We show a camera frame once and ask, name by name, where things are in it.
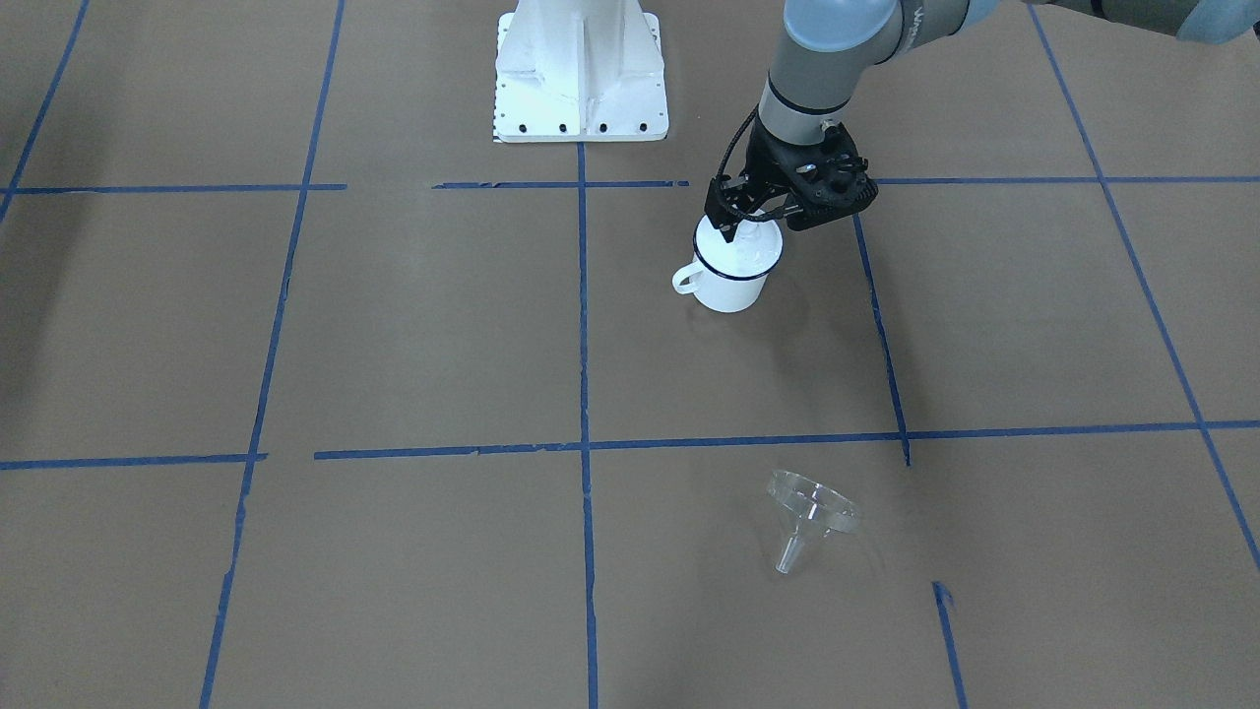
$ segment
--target white bracket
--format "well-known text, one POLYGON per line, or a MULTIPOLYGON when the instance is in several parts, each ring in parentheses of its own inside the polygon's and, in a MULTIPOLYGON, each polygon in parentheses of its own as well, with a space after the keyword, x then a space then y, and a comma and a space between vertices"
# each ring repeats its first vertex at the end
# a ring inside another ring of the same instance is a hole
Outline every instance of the white bracket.
POLYGON ((499 18, 494 137, 660 140, 660 21, 639 0, 519 0, 499 18))

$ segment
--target funnel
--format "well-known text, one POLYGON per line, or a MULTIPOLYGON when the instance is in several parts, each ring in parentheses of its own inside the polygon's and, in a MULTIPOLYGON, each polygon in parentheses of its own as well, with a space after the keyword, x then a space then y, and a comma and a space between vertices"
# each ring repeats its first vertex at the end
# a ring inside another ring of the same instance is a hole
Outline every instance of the funnel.
POLYGON ((766 487, 779 508, 782 552, 775 570, 789 574, 806 552, 833 533, 858 529, 858 509, 829 487, 789 471, 775 471, 766 487))

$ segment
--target robotic arm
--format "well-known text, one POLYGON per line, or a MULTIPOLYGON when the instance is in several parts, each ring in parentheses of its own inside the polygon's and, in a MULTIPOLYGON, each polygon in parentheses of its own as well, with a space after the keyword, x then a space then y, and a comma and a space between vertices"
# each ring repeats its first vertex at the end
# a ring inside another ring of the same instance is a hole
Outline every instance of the robotic arm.
MULTIPOLYGON (((1260 20, 1260 0, 1026 0, 1114 23, 1220 44, 1260 20)), ((989 15, 998 0, 788 0, 761 102, 709 181, 704 214, 727 242, 741 220, 784 218, 808 229, 866 209, 878 194, 840 121, 858 78, 989 15), (751 126, 745 167, 726 164, 751 126), (784 201, 765 213, 776 196, 784 201)))

